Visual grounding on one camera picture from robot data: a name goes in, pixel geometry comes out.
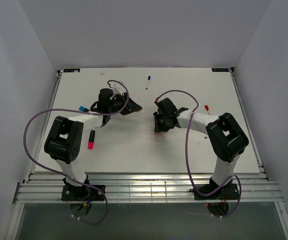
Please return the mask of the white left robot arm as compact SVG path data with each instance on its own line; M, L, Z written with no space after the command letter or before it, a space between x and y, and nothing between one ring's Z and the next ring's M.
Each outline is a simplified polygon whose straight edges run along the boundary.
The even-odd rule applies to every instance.
M112 114L125 116L142 109L127 92L122 93L116 87L113 90L103 88L90 109L83 108L82 114L77 116L54 119L44 151L60 166L65 174L64 183L73 187L72 193L79 200L90 195L90 187L86 184L88 177L78 160L83 134L105 126Z

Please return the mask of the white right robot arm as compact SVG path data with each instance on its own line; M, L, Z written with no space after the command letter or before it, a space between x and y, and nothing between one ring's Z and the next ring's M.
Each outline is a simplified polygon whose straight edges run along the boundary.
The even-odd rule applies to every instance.
M213 196L221 199L228 193L228 185L234 175L234 169L240 155L249 145L249 139L238 122L230 113L220 116L197 113L196 109L177 108L167 97L156 99L157 111L153 113L154 132L168 132L171 129L186 129L184 152L186 170L194 191L203 197ZM201 191L194 184L189 165L189 133L196 131L208 136L212 149L217 157L214 172L207 188Z

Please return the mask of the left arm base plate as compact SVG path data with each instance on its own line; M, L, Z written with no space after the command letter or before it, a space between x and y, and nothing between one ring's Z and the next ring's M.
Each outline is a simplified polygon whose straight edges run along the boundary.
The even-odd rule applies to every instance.
M85 186L73 186L73 185L65 185L62 189L61 194L62 201L103 201L104 195L93 188L85 187Z

